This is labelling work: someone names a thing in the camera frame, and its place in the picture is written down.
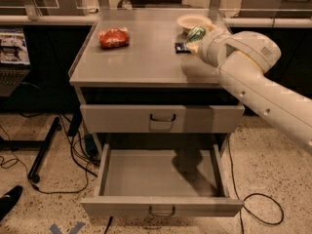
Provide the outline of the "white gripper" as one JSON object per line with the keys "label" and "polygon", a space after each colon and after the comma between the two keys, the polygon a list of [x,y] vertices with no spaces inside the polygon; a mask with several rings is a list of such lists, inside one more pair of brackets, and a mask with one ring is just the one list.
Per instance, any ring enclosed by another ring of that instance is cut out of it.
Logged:
{"label": "white gripper", "polygon": [[187,42],[186,48],[193,55],[199,55],[204,63],[213,67],[219,67],[232,53],[233,48],[227,44],[231,33],[217,28],[215,24],[206,26],[209,31],[204,38],[196,42]]}

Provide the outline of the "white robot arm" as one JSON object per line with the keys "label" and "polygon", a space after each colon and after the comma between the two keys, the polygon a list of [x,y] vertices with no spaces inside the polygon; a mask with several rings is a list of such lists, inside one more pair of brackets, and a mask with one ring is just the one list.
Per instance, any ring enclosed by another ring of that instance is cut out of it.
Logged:
{"label": "white robot arm", "polygon": [[186,47],[214,68],[222,88],[312,152],[312,100],[265,77],[281,57],[274,41],[257,32],[232,34],[211,24],[190,29]]}

